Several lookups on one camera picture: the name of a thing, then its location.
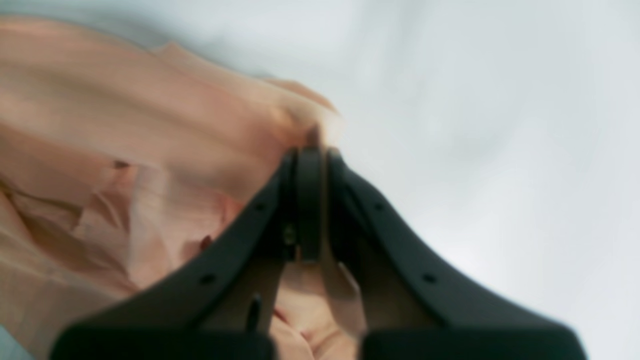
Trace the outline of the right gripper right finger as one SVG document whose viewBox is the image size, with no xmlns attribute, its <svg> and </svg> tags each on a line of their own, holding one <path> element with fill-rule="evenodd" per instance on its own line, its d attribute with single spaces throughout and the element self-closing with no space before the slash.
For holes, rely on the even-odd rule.
<svg viewBox="0 0 640 360">
<path fill-rule="evenodd" d="M 375 187 L 327 152 L 331 251 L 365 314 L 361 360 L 585 360 L 573 330 L 448 264 Z"/>
</svg>

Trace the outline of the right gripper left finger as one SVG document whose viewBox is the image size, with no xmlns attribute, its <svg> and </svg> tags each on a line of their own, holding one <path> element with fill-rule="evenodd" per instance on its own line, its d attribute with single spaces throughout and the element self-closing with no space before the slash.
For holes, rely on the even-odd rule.
<svg viewBox="0 0 640 360">
<path fill-rule="evenodd" d="M 53 360 L 276 360 L 269 327 L 288 262 L 317 262 L 323 155 L 287 152 L 200 255 L 146 291 L 65 330 Z"/>
</svg>

